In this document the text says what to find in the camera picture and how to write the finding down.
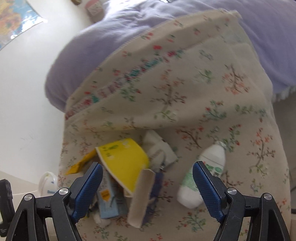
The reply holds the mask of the lavender duvet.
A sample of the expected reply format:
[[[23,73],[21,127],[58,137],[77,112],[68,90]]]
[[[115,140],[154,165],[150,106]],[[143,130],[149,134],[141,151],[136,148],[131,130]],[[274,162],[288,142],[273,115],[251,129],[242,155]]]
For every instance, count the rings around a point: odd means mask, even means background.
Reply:
[[[143,1],[127,7],[105,3],[102,21],[74,37],[53,63],[45,94],[58,110],[107,56],[148,29],[208,9],[236,10],[260,63],[273,83],[276,100],[295,91],[295,1]]]

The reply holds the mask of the floral beige blanket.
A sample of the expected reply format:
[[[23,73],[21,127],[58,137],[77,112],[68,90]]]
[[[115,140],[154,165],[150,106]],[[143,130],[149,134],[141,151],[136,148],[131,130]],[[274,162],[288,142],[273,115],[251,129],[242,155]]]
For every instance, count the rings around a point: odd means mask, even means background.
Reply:
[[[83,240],[212,240],[218,229],[201,205],[177,200],[201,152],[226,145],[222,180],[242,194],[272,194],[291,230],[288,162],[276,124],[272,83],[234,11],[211,10],[163,23],[120,47],[86,78],[66,104],[59,184],[96,147],[156,131],[177,161],[164,173],[152,218],[141,228],[126,217],[107,225],[87,217]]]

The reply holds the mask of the colourful wall map poster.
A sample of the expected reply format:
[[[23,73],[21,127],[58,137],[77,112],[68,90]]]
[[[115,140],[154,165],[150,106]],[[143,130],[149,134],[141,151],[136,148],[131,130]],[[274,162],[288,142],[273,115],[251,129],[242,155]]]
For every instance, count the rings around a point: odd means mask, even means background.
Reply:
[[[1,50],[13,39],[42,23],[43,18],[24,0],[1,1],[0,47]]]

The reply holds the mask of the yellow snack wrapper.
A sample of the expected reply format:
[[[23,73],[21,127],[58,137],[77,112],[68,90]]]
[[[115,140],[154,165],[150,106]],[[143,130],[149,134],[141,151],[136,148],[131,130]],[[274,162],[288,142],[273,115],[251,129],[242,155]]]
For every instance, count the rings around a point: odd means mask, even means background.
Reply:
[[[82,171],[83,167],[89,163],[94,157],[97,156],[96,149],[93,149],[91,152],[86,154],[79,162],[72,165],[69,170],[66,172],[66,175],[76,174]]]

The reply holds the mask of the white yogurt drink bottle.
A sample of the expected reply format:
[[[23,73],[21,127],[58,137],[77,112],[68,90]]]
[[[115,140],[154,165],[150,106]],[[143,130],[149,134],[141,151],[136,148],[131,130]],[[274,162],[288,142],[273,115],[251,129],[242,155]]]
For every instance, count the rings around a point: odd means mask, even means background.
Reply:
[[[185,174],[177,192],[177,201],[188,209],[195,209],[203,203],[202,194],[211,191],[212,185],[205,169],[212,176],[220,177],[226,163],[226,145],[216,141],[203,150],[197,161]]]

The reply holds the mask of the dark blue snack box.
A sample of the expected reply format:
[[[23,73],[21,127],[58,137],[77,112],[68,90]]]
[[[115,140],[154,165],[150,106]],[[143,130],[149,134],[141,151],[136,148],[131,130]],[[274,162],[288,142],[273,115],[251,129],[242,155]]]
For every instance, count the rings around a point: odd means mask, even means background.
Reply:
[[[143,227],[148,222],[150,222],[156,212],[159,194],[163,186],[163,179],[164,179],[164,173],[162,171],[157,172],[155,175],[154,184],[152,186],[152,190],[149,196],[149,203],[146,208],[145,216],[140,227]]]

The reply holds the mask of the light blue milk carton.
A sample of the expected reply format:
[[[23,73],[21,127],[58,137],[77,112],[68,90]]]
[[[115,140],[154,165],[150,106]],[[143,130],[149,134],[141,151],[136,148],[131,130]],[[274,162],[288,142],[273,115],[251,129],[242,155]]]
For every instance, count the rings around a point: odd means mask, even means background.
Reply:
[[[125,216],[128,213],[123,189],[103,168],[102,181],[97,190],[98,208],[101,219]]]

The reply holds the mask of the white patterned trash bin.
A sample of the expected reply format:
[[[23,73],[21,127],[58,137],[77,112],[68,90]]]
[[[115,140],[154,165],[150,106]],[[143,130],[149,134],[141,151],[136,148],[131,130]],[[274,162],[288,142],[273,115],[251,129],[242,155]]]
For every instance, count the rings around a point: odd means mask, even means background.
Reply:
[[[58,190],[58,178],[52,172],[45,172],[39,180],[38,192],[41,197],[51,196]]]

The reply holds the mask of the grey-white tissue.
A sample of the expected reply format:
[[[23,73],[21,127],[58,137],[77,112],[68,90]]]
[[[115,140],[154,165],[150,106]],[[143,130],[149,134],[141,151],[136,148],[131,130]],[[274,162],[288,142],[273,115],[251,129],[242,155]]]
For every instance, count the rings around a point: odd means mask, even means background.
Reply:
[[[149,168],[154,172],[159,172],[178,161],[170,145],[153,130],[145,133],[142,149],[149,158]]]

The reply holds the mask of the crushed yellow paper cup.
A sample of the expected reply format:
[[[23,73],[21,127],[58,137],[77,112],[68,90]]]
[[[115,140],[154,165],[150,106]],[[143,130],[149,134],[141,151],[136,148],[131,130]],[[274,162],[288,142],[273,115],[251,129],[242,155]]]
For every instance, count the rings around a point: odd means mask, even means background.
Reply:
[[[96,152],[108,173],[133,196],[141,171],[149,168],[149,158],[141,146],[126,138],[99,146]]]

